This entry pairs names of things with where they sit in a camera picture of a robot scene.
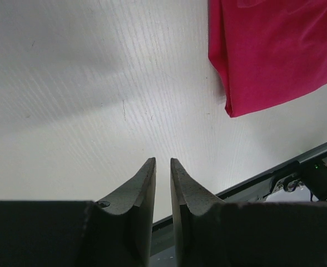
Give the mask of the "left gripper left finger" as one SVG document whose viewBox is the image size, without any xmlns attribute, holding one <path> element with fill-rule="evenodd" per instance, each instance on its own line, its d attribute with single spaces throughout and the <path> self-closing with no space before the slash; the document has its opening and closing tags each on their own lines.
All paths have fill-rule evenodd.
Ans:
<svg viewBox="0 0 327 267">
<path fill-rule="evenodd" d="M 77 266 L 148 266 L 156 159 L 88 209 Z"/>
</svg>

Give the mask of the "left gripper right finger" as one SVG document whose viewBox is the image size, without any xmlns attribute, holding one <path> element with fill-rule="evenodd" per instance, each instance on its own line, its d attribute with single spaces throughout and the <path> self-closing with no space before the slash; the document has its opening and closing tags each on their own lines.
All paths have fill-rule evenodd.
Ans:
<svg viewBox="0 0 327 267">
<path fill-rule="evenodd" d="M 199 184 L 176 158 L 170 160 L 170 174 L 177 265 L 235 266 L 223 234 L 223 214 L 236 205 Z"/>
</svg>

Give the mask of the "pink t shirt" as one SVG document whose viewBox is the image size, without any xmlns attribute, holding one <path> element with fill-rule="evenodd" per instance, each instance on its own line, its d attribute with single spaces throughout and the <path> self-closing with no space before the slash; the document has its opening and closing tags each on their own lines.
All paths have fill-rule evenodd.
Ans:
<svg viewBox="0 0 327 267">
<path fill-rule="evenodd" d="M 209 1 L 208 57 L 231 117 L 327 84 L 327 1 Z"/>
</svg>

